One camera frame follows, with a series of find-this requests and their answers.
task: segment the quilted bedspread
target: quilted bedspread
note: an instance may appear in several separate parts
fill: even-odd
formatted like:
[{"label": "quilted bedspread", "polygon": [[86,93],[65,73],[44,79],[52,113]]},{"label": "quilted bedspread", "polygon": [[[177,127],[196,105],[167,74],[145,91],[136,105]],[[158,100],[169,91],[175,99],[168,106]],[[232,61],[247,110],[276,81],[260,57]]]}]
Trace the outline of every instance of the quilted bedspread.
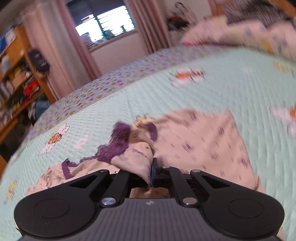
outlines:
[{"label": "quilted bedspread", "polygon": [[28,133],[25,142],[51,129],[56,124],[85,107],[114,93],[149,74],[169,67],[190,62],[208,55],[220,53],[228,48],[219,46],[177,46],[162,49],[131,64],[112,71],[86,84],[68,96],[60,99],[38,119]]},{"label": "quilted bedspread", "polygon": [[[173,75],[183,67],[202,68],[205,79],[172,86]],[[0,241],[20,237],[13,220],[14,207],[49,166],[93,155],[100,144],[108,143],[117,121],[132,123],[144,113],[158,118],[184,107],[232,112],[254,172],[267,194],[284,207],[287,241],[295,241],[296,138],[289,135],[286,123],[270,113],[272,107],[295,105],[296,79],[291,71],[295,68],[281,58],[244,48],[230,50],[146,76],[61,121],[22,145],[10,160],[0,185]],[[40,155],[63,124],[69,126],[67,132],[48,154]]]}]

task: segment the shelf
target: shelf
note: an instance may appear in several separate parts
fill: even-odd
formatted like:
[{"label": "shelf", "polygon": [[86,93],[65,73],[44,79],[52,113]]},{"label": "shelf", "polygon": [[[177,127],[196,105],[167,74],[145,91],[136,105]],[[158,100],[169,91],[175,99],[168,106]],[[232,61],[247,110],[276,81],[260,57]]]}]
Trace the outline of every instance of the shelf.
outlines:
[{"label": "shelf", "polygon": [[30,74],[30,76],[28,78],[25,78],[20,85],[13,91],[13,93],[3,102],[1,103],[1,108],[6,106],[6,104],[11,100],[11,98],[15,95],[16,92],[18,92],[18,90],[22,87],[22,85],[28,81],[31,77],[33,76],[33,73]]},{"label": "shelf", "polygon": [[4,158],[0,155],[0,180],[1,180],[1,175],[4,172],[4,169],[7,165],[7,162],[4,160]]},{"label": "shelf", "polygon": [[38,91],[34,94],[34,96],[30,99],[29,102],[21,106],[13,115],[12,117],[6,122],[6,124],[2,127],[0,127],[0,134],[2,134],[5,129],[17,118],[17,116],[23,112],[30,104],[32,104],[35,100],[37,100],[41,95],[43,95],[43,91]]},{"label": "shelf", "polygon": [[7,135],[11,132],[11,130],[17,125],[18,119],[14,119],[9,125],[5,125],[5,130],[0,135],[0,144],[5,140]]},{"label": "shelf", "polygon": [[19,64],[24,60],[25,55],[22,55],[21,58],[6,72],[6,74],[1,78],[0,83],[9,76],[10,73],[12,73]]},{"label": "shelf", "polygon": [[4,56],[4,55],[6,55],[6,50],[7,50],[7,48],[0,54],[0,59],[2,59],[2,57]]}]

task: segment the purple fringed fabric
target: purple fringed fabric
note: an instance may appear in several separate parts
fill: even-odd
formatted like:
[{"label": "purple fringed fabric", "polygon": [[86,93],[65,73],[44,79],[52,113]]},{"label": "purple fringed fabric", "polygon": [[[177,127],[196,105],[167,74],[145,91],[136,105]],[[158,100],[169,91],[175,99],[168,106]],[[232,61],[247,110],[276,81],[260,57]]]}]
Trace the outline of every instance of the purple fringed fabric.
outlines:
[{"label": "purple fringed fabric", "polygon": [[63,171],[64,177],[67,180],[73,177],[69,167],[77,167],[77,166],[78,164],[71,162],[69,159],[66,159],[62,162],[62,171]]},{"label": "purple fringed fabric", "polygon": [[143,125],[143,127],[149,131],[150,133],[150,139],[152,141],[156,141],[157,140],[157,128],[156,126],[152,123],[152,122],[149,122],[145,125]]},{"label": "purple fringed fabric", "polygon": [[110,163],[115,156],[122,155],[128,148],[128,139],[131,127],[128,124],[117,122],[114,125],[109,145],[101,145],[94,156],[85,157],[80,162],[97,159],[106,163]]}]

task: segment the metal screw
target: metal screw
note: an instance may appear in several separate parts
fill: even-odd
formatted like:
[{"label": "metal screw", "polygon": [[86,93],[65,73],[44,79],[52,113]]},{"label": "metal screw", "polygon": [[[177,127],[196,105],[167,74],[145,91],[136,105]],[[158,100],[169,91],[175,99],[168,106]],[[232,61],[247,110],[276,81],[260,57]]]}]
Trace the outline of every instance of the metal screw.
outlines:
[{"label": "metal screw", "polygon": [[112,197],[105,197],[102,199],[102,204],[110,206],[116,203],[116,200]]},{"label": "metal screw", "polygon": [[186,205],[193,205],[197,203],[197,200],[194,197],[186,197],[182,201]]}]

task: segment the pink cloth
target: pink cloth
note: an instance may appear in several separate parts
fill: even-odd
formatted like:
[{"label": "pink cloth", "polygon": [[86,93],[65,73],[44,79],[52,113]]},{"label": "pink cloth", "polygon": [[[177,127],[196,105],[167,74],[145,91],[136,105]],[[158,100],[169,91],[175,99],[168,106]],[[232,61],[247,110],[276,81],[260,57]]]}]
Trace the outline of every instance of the pink cloth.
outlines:
[{"label": "pink cloth", "polygon": [[50,64],[47,84],[56,99],[98,77],[86,69],[82,50],[73,43],[69,24],[66,27],[66,17],[59,8],[57,0],[33,0],[20,14],[31,46],[38,48]]},{"label": "pink cloth", "polygon": [[157,0],[124,0],[149,53],[171,47],[168,26]]},{"label": "pink cloth", "polygon": [[230,111],[208,114],[182,109],[166,114],[153,123],[158,133],[154,144],[148,138],[149,133],[133,127],[129,148],[123,155],[114,157],[111,165],[97,160],[84,161],[79,165],[68,161],[67,171],[64,162],[50,167],[28,194],[99,169],[109,169],[111,173],[123,169],[139,175],[150,184],[154,151],[160,166],[177,167],[183,173],[200,169],[251,189],[261,188]]},{"label": "pink cloth", "polygon": [[160,166],[177,167],[183,172],[200,169],[251,189],[258,187],[229,110],[217,114],[177,110],[154,124],[159,134],[154,146]]},{"label": "pink cloth", "polygon": [[61,17],[63,19],[64,25],[67,29],[70,39],[75,46],[75,49],[80,57],[81,62],[83,63],[89,77],[91,80],[95,80],[101,77],[100,71],[98,70],[97,65],[90,52],[87,50],[79,34],[75,29],[74,20],[70,14],[70,11],[64,0],[55,0],[56,5],[60,11]]}]

